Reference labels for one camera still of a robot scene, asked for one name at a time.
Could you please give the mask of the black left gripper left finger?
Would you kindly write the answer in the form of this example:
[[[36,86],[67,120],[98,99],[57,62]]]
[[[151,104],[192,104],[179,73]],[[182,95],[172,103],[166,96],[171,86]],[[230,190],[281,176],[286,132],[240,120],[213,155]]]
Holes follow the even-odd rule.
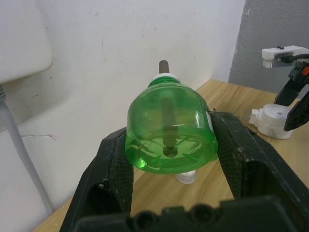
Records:
[[[126,129],[101,141],[83,172],[60,228],[72,232],[81,218],[131,211],[134,171],[125,154]]]

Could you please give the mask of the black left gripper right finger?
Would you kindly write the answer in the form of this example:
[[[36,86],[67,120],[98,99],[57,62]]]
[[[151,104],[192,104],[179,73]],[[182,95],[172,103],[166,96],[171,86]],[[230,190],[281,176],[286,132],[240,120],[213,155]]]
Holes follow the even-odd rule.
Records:
[[[218,224],[239,232],[306,232],[309,190],[276,149],[231,113],[211,112],[218,157],[234,199]]]

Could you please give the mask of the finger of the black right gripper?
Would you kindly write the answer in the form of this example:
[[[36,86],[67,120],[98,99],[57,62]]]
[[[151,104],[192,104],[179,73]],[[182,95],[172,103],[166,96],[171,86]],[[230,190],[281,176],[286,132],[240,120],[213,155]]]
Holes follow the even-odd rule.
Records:
[[[309,121],[309,93],[298,101],[287,115],[284,130],[292,131]]]
[[[275,98],[275,104],[290,106],[306,84],[290,79]]]

